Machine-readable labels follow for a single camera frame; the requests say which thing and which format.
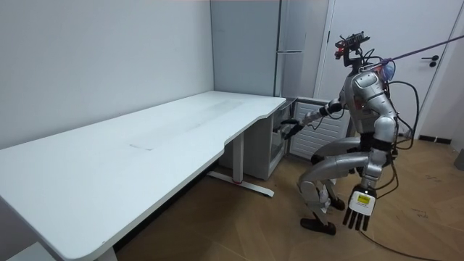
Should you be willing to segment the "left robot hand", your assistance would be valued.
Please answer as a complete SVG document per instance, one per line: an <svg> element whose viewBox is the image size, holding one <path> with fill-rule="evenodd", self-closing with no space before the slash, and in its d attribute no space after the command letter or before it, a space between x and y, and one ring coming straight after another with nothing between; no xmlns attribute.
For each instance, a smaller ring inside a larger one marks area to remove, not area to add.
<svg viewBox="0 0 464 261"><path fill-rule="evenodd" d="M356 185L350 194L342 224L356 231L367 231L376 200L375 189Z"/></svg>

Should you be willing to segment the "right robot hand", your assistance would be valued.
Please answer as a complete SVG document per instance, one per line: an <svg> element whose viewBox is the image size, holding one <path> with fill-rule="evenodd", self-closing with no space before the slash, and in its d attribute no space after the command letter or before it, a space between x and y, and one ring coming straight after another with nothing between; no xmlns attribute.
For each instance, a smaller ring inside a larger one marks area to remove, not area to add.
<svg viewBox="0 0 464 261"><path fill-rule="evenodd" d="M293 125L293 127L283 135L284 140L289 140L292 136L300 132L305 127L304 123L296 119L284 120L281 122L281 125Z"/></svg>

